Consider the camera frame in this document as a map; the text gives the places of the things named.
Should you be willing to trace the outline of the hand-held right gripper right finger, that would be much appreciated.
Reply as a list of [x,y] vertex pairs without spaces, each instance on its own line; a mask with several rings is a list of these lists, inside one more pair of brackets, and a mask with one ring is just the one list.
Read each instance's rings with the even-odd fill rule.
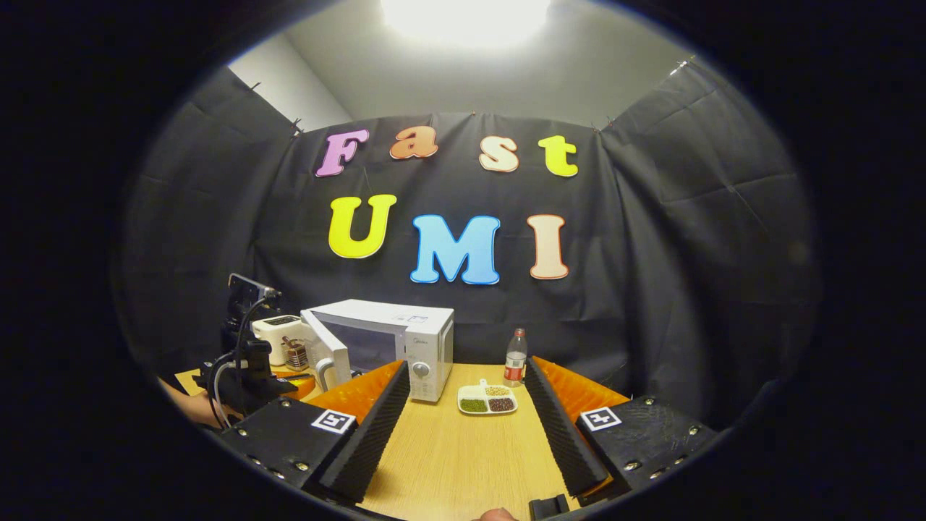
[[577,500],[651,487],[718,436],[664,399],[625,397],[543,358],[528,359],[523,382],[566,490]]

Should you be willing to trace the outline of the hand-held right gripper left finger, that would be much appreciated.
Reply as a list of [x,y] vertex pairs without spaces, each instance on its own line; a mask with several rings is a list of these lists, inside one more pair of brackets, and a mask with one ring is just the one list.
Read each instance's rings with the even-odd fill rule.
[[278,481],[337,504],[364,500],[410,393],[395,360],[310,404],[277,398],[218,438]]

